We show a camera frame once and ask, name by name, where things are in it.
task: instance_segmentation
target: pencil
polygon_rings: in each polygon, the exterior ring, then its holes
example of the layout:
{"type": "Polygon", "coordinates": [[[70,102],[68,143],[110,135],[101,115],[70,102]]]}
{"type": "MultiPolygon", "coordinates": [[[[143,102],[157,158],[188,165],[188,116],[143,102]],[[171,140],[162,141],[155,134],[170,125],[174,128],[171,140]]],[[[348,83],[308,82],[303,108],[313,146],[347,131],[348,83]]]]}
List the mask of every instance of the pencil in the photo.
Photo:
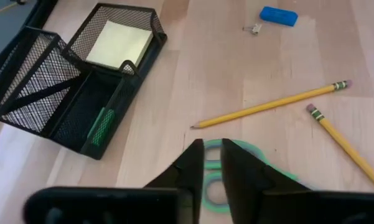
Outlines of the pencil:
{"type": "Polygon", "coordinates": [[[253,114],[253,113],[260,112],[260,111],[275,108],[277,106],[283,106],[283,105],[286,105],[288,103],[293,103],[293,102],[296,102],[296,101],[299,101],[299,100],[304,100],[304,99],[307,99],[307,98],[310,98],[310,97],[313,97],[313,96],[318,96],[318,95],[322,95],[322,94],[325,94],[325,93],[330,93],[330,92],[336,91],[336,90],[343,90],[347,87],[350,87],[351,85],[352,85],[351,80],[333,83],[331,85],[328,85],[328,86],[325,86],[325,87],[322,87],[322,88],[318,88],[318,89],[315,89],[315,90],[307,91],[305,93],[300,93],[298,95],[289,96],[289,97],[282,98],[282,99],[279,99],[279,100],[275,100],[275,101],[272,101],[272,102],[269,102],[269,103],[254,106],[254,107],[247,108],[247,109],[237,111],[237,112],[234,112],[234,113],[226,114],[226,115],[223,115],[223,116],[219,116],[217,118],[201,121],[201,122],[191,126],[191,128],[206,128],[206,127],[209,127],[211,125],[215,125],[215,124],[219,124],[219,123],[222,123],[222,122],[230,121],[232,119],[237,119],[237,118],[249,115],[249,114],[253,114]]]}
{"type": "Polygon", "coordinates": [[[308,112],[325,128],[332,138],[344,149],[353,161],[366,173],[374,183],[374,170],[362,158],[359,153],[348,143],[348,141],[332,126],[332,124],[322,115],[322,113],[312,104],[307,106],[308,112]]]}

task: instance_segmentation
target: black mesh desk organizer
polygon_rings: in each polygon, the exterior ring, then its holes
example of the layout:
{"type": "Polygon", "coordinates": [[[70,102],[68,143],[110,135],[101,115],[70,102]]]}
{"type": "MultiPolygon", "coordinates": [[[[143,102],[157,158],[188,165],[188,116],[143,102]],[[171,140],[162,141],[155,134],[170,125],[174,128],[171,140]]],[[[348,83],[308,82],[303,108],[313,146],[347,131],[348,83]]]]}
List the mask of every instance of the black mesh desk organizer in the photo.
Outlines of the black mesh desk organizer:
{"type": "Polygon", "coordinates": [[[25,27],[0,57],[0,121],[101,159],[166,39],[154,9],[102,3],[68,45],[25,27]],[[138,67],[84,61],[107,20],[152,31],[138,67]]]}

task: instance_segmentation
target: wooden table surface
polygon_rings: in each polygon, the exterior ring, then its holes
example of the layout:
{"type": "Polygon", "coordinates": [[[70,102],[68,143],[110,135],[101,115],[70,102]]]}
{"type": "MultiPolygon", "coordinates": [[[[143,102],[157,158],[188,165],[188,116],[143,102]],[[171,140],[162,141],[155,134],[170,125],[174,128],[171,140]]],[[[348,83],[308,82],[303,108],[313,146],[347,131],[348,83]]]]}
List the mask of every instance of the wooden table surface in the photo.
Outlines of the wooden table surface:
{"type": "MultiPolygon", "coordinates": [[[[241,139],[316,189],[374,185],[305,111],[315,104],[374,168],[374,0],[117,0],[156,9],[169,41],[104,157],[95,161],[0,123],[0,223],[22,223],[28,195],[52,185],[142,187],[195,139],[241,139]],[[263,6],[299,14],[295,27],[243,26],[263,6]],[[347,90],[206,129],[202,119],[351,79],[347,90]]],[[[45,29],[66,42],[96,4],[60,0],[45,29]]],[[[220,189],[215,197],[223,198],[220,189]]],[[[230,223],[202,208],[202,223],[230,223]]]]}

